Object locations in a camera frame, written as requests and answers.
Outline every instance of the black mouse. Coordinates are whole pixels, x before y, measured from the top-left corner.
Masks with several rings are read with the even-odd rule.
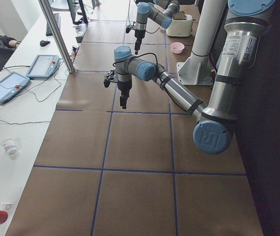
[[[48,45],[49,43],[50,43],[50,41],[48,41],[48,40],[41,40],[40,41],[40,46],[44,47],[44,46]]]

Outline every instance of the black keyboard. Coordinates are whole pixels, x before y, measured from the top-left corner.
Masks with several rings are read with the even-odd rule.
[[[54,13],[53,16],[55,17],[55,20],[57,22],[58,27],[60,28],[60,15],[59,15],[59,13]],[[48,25],[48,22],[47,22],[46,36],[52,36],[52,31],[51,31],[50,26]]]

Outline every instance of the tablet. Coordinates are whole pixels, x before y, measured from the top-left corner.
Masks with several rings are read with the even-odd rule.
[[[26,76],[33,80],[50,78],[59,66],[57,55],[37,55]]]
[[[30,79],[17,72],[12,72],[0,81],[0,103],[5,103],[25,88]]]

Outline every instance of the pink bowl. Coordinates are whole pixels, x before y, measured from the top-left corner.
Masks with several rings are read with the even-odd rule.
[[[185,48],[184,44],[180,42],[174,42],[170,45],[170,50],[175,54],[181,53],[184,50],[184,48]]]

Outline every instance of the white table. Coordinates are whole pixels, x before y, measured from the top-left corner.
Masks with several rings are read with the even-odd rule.
[[[70,52],[72,45],[78,46],[75,39],[75,28],[73,28],[69,12],[60,12],[60,15],[61,33],[68,52]],[[38,54],[52,54],[61,57],[53,37],[46,37],[45,32],[46,19],[42,15],[5,66],[31,65]],[[40,47],[39,42],[42,39],[49,39],[51,43],[45,47]],[[25,75],[28,69],[12,68],[11,70]],[[8,73],[7,71],[1,72],[0,79]],[[0,106],[0,119],[9,123],[50,121],[67,75],[66,66],[62,64],[56,75],[61,87],[48,99],[44,102],[38,102],[33,94],[27,92]],[[27,88],[30,89],[41,82],[31,81]],[[39,100],[42,100],[59,85],[52,77],[32,91],[37,94]],[[0,145],[0,209],[8,212],[8,220],[0,225],[0,236],[5,235],[12,220],[48,126],[49,123],[8,125],[0,121],[0,142],[11,138],[18,146],[18,152],[9,156]]]

